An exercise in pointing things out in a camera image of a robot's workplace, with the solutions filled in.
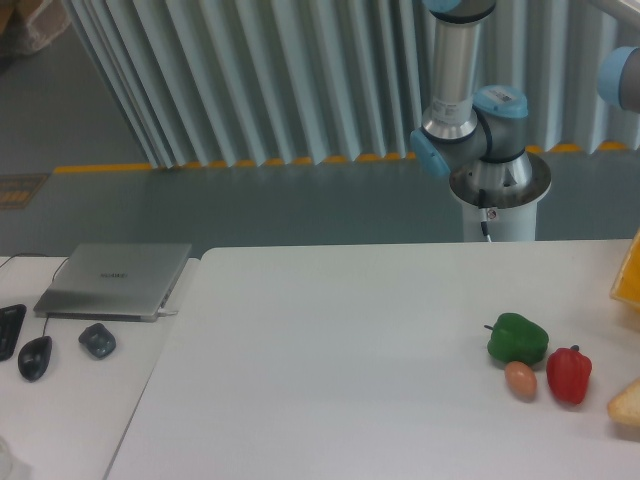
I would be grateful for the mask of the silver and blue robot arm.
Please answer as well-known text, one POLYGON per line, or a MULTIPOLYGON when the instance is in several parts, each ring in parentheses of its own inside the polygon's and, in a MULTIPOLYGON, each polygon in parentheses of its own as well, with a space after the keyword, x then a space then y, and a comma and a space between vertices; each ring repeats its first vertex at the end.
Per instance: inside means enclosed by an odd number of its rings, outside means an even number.
POLYGON ((429 1, 435 22, 429 103, 410 137, 423 168, 478 208, 542 198, 549 167, 527 147, 563 136, 595 148, 607 108, 639 109, 635 1, 429 1))

